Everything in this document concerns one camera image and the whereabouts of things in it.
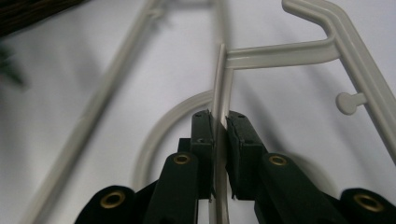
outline plastic peg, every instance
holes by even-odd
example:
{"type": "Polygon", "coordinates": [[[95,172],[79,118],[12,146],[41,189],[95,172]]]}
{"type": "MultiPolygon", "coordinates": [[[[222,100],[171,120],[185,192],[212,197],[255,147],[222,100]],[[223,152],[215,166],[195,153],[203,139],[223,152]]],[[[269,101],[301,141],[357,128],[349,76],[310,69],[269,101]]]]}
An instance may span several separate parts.
{"type": "Polygon", "coordinates": [[[364,105],[367,103],[367,99],[362,92],[356,93],[354,95],[342,92],[337,95],[335,102],[337,103],[337,107],[341,113],[345,115],[353,115],[359,105],[364,105]]]}

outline white plastic rod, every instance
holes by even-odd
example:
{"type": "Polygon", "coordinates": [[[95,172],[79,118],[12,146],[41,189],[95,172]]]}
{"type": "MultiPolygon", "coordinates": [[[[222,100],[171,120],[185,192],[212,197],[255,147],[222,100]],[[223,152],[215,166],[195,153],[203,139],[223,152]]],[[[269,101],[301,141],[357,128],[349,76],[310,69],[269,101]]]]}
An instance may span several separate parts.
{"type": "Polygon", "coordinates": [[[334,36],[327,39],[288,45],[277,45],[228,51],[227,68],[250,69],[326,63],[340,54],[334,45],[334,36]]]}
{"type": "Polygon", "coordinates": [[[396,100],[347,14],[321,0],[283,0],[285,11],[312,21],[334,35],[334,43],[357,92],[364,94],[366,109],[396,164],[396,100]]]}
{"type": "Polygon", "coordinates": [[[216,198],[213,197],[210,206],[210,223],[228,224],[227,205],[227,172],[225,165],[226,155],[226,116],[230,110],[231,87],[233,84],[233,69],[224,69],[227,50],[222,44],[219,50],[219,60],[216,70],[215,88],[211,114],[213,118],[212,129],[215,138],[215,165],[214,165],[214,189],[216,198]]]}
{"type": "Polygon", "coordinates": [[[131,52],[136,47],[143,32],[148,27],[149,22],[153,19],[151,10],[155,9],[161,1],[147,1],[133,28],[120,46],[119,52],[104,75],[96,94],[91,98],[85,108],[85,112],[68,138],[60,156],[50,169],[49,174],[46,176],[33,200],[30,201],[28,210],[22,217],[21,224],[39,223],[41,216],[45,215],[44,211],[47,210],[45,208],[50,207],[51,199],[56,197],[56,192],[65,183],[78,156],[88,142],[96,123],[106,109],[106,105],[110,101],[113,92],[120,83],[123,77],[122,69],[125,67],[125,63],[131,56],[131,52]]]}
{"type": "Polygon", "coordinates": [[[213,0],[215,7],[215,18],[216,18],[216,44],[230,44],[230,24],[228,17],[228,8],[225,0],[213,0]]]}

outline wicker basket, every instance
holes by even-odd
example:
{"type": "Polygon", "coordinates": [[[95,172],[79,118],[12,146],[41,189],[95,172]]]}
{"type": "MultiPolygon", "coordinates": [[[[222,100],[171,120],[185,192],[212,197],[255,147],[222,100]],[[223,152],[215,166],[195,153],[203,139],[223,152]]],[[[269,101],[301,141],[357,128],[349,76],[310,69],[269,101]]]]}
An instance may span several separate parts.
{"type": "Polygon", "coordinates": [[[87,0],[0,0],[0,37],[87,0]]]}

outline brass grommet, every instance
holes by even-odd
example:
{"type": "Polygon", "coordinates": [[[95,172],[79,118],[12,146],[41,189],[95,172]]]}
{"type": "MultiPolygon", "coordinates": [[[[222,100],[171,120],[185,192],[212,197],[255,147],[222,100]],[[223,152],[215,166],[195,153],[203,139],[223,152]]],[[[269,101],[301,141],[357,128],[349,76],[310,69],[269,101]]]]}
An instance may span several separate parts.
{"type": "Polygon", "coordinates": [[[174,157],[174,162],[179,165],[184,165],[190,162],[190,157],[187,155],[177,155],[174,157]]]}
{"type": "Polygon", "coordinates": [[[121,190],[114,190],[100,201],[100,205],[104,208],[115,208],[125,201],[125,194],[121,190]]]}
{"type": "Polygon", "coordinates": [[[372,212],[382,212],[384,210],[384,205],[377,201],[375,198],[367,194],[356,194],[353,196],[355,202],[361,207],[372,211],[372,212]]]}
{"type": "Polygon", "coordinates": [[[280,157],[280,156],[272,156],[270,157],[270,162],[274,165],[286,165],[288,164],[288,161],[285,160],[285,158],[280,157]]]}

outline drying rack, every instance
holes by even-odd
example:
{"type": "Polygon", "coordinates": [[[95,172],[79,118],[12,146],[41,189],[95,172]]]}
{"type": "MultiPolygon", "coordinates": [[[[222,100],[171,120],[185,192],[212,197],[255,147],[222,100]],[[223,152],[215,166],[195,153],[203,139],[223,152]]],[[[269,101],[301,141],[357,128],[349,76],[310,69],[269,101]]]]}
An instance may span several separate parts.
{"type": "MultiPolygon", "coordinates": [[[[133,29],[104,76],[102,85],[92,97],[78,125],[64,146],[59,159],[55,162],[56,167],[51,169],[39,192],[31,202],[31,209],[26,213],[22,223],[37,222],[43,208],[49,206],[50,197],[62,185],[64,177],[71,170],[74,161],[83,150],[95,123],[100,119],[111,99],[111,95],[120,83],[122,79],[121,70],[124,68],[130,52],[136,48],[137,41],[147,30],[149,24],[163,14],[161,3],[160,0],[147,1],[133,29]]],[[[219,27],[221,27],[215,88],[213,91],[191,97],[160,120],[157,127],[161,126],[162,128],[156,129],[154,127],[154,130],[156,130],[155,141],[151,139],[151,146],[146,147],[144,152],[142,151],[142,160],[140,161],[143,164],[149,165],[149,162],[146,161],[152,158],[159,141],[173,123],[187,112],[210,101],[212,101],[211,113],[214,119],[214,135],[218,143],[224,141],[221,126],[226,128],[225,117],[229,112],[234,70],[326,63],[336,59],[342,62],[358,92],[354,95],[340,93],[336,99],[339,110],[344,114],[352,115],[357,106],[364,105],[388,149],[389,155],[396,163],[396,118],[392,113],[396,111],[396,100],[347,14],[340,7],[321,0],[283,0],[282,6],[285,11],[320,25],[326,32],[327,38],[319,41],[270,47],[227,49],[227,20],[225,19],[224,3],[221,0],[215,1],[219,27]]],[[[218,196],[211,203],[211,222],[229,223],[227,177],[225,169],[223,169],[226,160],[224,148],[221,144],[218,145],[217,153],[215,189],[218,196]]],[[[137,189],[142,188],[146,184],[147,178],[147,173],[142,173],[137,178],[140,182],[138,181],[135,187],[137,189]]]]}

